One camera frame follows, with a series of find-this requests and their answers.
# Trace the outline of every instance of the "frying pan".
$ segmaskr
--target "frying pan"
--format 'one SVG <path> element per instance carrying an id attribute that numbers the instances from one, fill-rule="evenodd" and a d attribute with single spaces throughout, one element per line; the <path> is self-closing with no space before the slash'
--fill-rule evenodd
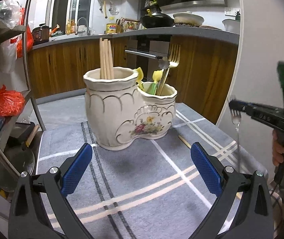
<path id="1" fill-rule="evenodd" d="M 29 148 L 34 136 L 39 130 L 39 125 L 34 126 L 31 134 L 25 142 L 20 145 L 9 148 L 5 154 L 12 165 L 17 169 L 19 173 L 27 171 L 32 173 L 34 168 L 34 153 Z M 17 186 L 17 180 L 11 177 L 8 171 L 0 163 L 0 187 L 6 192 L 14 192 Z"/>
<path id="2" fill-rule="evenodd" d="M 174 25 L 174 19 L 167 14 L 161 12 L 154 12 L 151 14 L 149 9 L 147 12 L 148 15 L 145 15 L 140 19 L 140 22 L 145 28 L 172 27 Z"/>

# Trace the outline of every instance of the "plastic bag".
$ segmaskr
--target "plastic bag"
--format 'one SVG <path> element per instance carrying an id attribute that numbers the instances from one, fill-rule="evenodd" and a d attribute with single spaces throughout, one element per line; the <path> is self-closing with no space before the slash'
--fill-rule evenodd
<path id="1" fill-rule="evenodd" d="M 0 71 L 11 73 L 15 70 L 15 61 L 17 60 L 17 42 L 11 43 L 8 39 L 0 44 Z"/>
<path id="2" fill-rule="evenodd" d="M 22 15 L 24 15 L 24 8 L 21 9 L 21 13 Z M 23 25 L 23 16 L 22 16 L 20 24 Z M 27 52 L 29 52 L 32 49 L 32 46 L 33 46 L 33 36 L 32 36 L 29 25 L 27 25 Z M 22 57 L 22 40 L 18 42 L 17 57 L 18 58 Z"/>
<path id="3" fill-rule="evenodd" d="M 0 1 L 0 20 L 8 26 L 14 28 L 20 24 L 22 13 L 20 12 L 20 5 L 15 0 Z"/>
<path id="4" fill-rule="evenodd" d="M 0 89 L 0 116 L 17 116 L 24 107 L 25 99 L 20 92 L 7 91 L 5 85 Z"/>

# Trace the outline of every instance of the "white plastic bag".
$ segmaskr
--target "white plastic bag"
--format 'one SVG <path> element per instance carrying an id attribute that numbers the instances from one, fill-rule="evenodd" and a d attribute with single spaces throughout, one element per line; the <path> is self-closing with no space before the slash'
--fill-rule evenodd
<path id="1" fill-rule="evenodd" d="M 0 1 L 0 20 L 8 26 L 14 28 L 19 25 L 22 18 L 21 7 L 15 0 Z"/>
<path id="2" fill-rule="evenodd" d="M 0 44 L 0 71 L 11 73 L 15 70 L 15 61 L 17 60 L 17 45 L 21 38 L 15 43 L 10 44 L 10 39 Z"/>

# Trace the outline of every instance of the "gold fork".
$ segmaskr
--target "gold fork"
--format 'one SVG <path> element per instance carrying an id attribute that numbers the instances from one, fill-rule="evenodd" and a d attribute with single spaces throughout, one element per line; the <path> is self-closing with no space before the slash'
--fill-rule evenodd
<path id="1" fill-rule="evenodd" d="M 161 82 L 159 89 L 156 92 L 156 95 L 161 95 L 164 84 L 166 82 L 168 73 L 170 71 L 171 68 L 175 68 L 179 65 L 180 63 L 180 53 L 181 53 L 181 46 L 178 44 L 172 44 L 170 52 L 169 52 L 169 56 L 168 56 L 168 60 L 170 61 L 170 65 L 169 68 L 164 70 L 164 78 L 163 81 Z"/>

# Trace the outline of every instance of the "ceramic utensil holder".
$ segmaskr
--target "ceramic utensil holder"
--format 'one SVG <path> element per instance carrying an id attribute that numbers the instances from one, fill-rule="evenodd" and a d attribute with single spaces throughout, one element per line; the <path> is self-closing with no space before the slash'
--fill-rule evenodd
<path id="1" fill-rule="evenodd" d="M 138 72 L 130 68 L 114 67 L 114 77 L 100 79 L 100 68 L 83 76 L 86 115 L 97 143 L 117 151 L 136 138 L 165 136 L 175 116 L 177 91 L 165 84 L 162 96 L 145 93 L 136 85 Z M 144 83 L 145 90 L 150 84 Z"/>

